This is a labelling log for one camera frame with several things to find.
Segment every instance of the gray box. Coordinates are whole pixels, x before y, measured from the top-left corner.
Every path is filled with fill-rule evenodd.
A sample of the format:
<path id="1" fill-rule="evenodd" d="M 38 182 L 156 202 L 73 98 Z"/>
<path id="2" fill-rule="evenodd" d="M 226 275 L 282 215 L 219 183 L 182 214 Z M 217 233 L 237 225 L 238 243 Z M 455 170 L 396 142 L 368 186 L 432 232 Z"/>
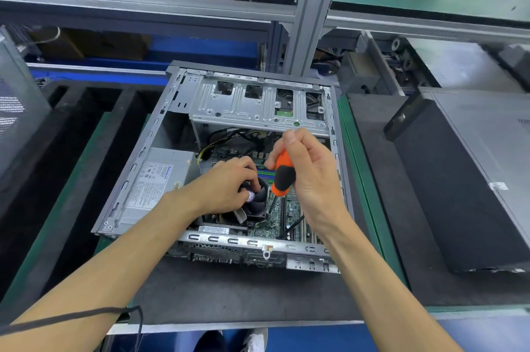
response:
<path id="1" fill-rule="evenodd" d="M 370 55 L 361 52 L 346 53 L 336 76 L 343 94 L 370 93 L 381 79 Z"/>
<path id="2" fill-rule="evenodd" d="M 530 267 L 530 95 L 421 89 L 385 134 L 451 270 Z"/>
<path id="3" fill-rule="evenodd" d="M 199 176 L 194 153 L 151 147 L 117 216 L 120 224 L 127 225 L 126 228 L 134 225 L 151 211 L 164 193 L 176 190 Z"/>

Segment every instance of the rear panel of computer case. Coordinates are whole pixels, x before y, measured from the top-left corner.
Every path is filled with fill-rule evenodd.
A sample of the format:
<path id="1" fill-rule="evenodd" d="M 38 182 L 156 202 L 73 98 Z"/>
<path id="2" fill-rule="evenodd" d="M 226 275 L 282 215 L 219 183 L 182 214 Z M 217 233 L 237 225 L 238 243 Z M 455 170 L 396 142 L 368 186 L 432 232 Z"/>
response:
<path id="1" fill-rule="evenodd" d="M 164 192 L 186 185 L 219 161 L 249 156 L 262 191 L 243 211 L 197 217 L 169 255 L 338 273 L 305 220 L 290 228 L 304 213 L 294 188 L 267 214 L 274 172 L 264 166 L 284 130 L 305 127 L 335 155 L 347 194 L 335 107 L 335 90 L 329 86 L 173 67 L 93 232 L 116 238 Z"/>

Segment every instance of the white label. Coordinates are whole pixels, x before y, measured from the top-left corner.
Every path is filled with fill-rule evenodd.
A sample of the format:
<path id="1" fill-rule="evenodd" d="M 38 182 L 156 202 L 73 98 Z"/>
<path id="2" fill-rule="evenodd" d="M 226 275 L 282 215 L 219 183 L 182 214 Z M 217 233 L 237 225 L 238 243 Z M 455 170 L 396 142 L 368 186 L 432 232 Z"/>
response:
<path id="1" fill-rule="evenodd" d="M 173 165 L 144 162 L 125 201 L 125 207 L 152 209 L 164 194 Z"/>
<path id="2" fill-rule="evenodd" d="M 199 226 L 199 232 L 220 233 L 222 235 L 228 235 L 230 233 L 230 229 L 222 228 L 220 226 Z"/>
<path id="3" fill-rule="evenodd" d="M 505 182 L 491 182 L 490 189 L 492 190 L 507 190 L 508 186 Z"/>

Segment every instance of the person's right hand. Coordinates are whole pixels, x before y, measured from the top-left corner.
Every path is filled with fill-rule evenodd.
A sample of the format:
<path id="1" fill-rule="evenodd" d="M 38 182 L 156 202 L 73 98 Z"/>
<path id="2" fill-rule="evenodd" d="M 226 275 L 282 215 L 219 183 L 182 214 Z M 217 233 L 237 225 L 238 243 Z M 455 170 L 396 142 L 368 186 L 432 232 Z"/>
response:
<path id="1" fill-rule="evenodd" d="M 295 190 L 311 228 L 321 237 L 335 219 L 348 216 L 342 198 L 333 154 L 305 128 L 287 130 L 274 144 L 265 162 L 275 169 L 276 160 L 287 150 L 296 171 Z"/>

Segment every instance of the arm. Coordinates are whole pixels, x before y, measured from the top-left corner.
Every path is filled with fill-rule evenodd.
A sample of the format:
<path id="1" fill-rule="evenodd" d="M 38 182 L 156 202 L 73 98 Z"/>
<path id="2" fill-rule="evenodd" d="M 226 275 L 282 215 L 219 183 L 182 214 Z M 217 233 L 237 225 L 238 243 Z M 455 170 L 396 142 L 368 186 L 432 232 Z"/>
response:
<path id="1" fill-rule="evenodd" d="M 171 245 L 199 215 L 243 205 L 251 181 L 259 190 L 249 157 L 219 162 L 183 188 L 166 193 L 145 217 L 44 295 L 15 323 L 104 307 L 125 307 Z M 93 351 L 116 322 L 116 314 L 71 320 L 0 338 L 0 350 Z"/>
<path id="2" fill-rule="evenodd" d="M 287 149 L 311 228 L 329 249 L 380 350 L 461 350 L 423 308 L 349 215 L 335 159 L 306 129 L 286 131 L 266 165 Z"/>

